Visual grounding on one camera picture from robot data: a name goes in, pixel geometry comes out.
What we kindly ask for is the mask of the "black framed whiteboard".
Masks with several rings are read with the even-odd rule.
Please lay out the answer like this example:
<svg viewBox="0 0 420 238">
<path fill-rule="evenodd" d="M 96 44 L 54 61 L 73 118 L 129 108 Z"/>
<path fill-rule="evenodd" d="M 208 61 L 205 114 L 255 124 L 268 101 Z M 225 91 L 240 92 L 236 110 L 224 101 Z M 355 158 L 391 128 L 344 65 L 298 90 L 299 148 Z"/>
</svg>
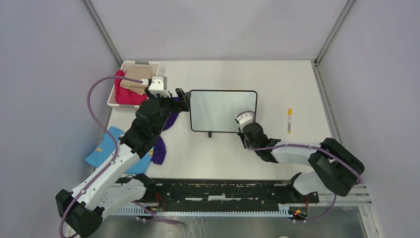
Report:
<svg viewBox="0 0 420 238">
<path fill-rule="evenodd" d="M 236 133 L 235 121 L 244 111 L 256 112 L 258 94 L 254 90 L 190 91 L 190 128 L 194 132 Z"/>
</svg>

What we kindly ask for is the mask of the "white marker pen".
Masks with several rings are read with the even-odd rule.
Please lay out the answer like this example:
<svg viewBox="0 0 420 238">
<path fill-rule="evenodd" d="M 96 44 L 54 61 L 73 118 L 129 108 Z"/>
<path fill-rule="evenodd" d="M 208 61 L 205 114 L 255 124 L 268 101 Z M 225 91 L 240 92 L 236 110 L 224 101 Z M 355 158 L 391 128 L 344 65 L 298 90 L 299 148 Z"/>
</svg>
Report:
<svg viewBox="0 0 420 238">
<path fill-rule="evenodd" d="M 291 117 L 288 117 L 288 126 L 287 126 L 287 133 L 291 133 Z"/>
</svg>

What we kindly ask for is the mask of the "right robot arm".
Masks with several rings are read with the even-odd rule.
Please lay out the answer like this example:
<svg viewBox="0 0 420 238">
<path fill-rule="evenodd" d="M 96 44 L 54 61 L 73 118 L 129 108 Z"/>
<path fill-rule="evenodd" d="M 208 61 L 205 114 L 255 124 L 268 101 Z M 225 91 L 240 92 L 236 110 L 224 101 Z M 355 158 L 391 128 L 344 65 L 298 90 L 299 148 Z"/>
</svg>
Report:
<svg viewBox="0 0 420 238">
<path fill-rule="evenodd" d="M 252 150 L 265 162 L 292 163 L 310 167 L 311 172 L 297 173 L 286 188 L 292 202 L 301 201 L 312 192 L 327 192 L 345 197 L 361 182 L 364 164 L 342 144 L 326 138 L 318 144 L 294 144 L 268 138 L 256 122 L 241 122 L 238 135 L 244 148 Z"/>
</svg>

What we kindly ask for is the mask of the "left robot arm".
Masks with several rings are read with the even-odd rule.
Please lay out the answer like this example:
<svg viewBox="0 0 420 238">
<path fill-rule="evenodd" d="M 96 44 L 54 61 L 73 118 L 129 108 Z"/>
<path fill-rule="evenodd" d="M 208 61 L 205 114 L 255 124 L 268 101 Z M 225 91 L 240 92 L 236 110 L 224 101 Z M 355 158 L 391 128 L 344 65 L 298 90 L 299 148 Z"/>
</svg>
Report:
<svg viewBox="0 0 420 238">
<path fill-rule="evenodd" d="M 91 236 L 110 214 L 126 204 L 141 199 L 150 202 L 156 189 L 146 183 L 140 173 L 126 186 L 110 188 L 130 167 L 144 158 L 157 144 L 172 113 L 190 110 L 190 92 L 176 89 L 177 98 L 164 90 L 148 90 L 148 99 L 137 109 L 136 117 L 126 132 L 118 138 L 111 136 L 114 151 L 86 179 L 71 191 L 62 189 L 56 196 L 61 217 L 59 235 L 64 237 L 64 225 L 70 226 L 81 238 Z"/>
</svg>

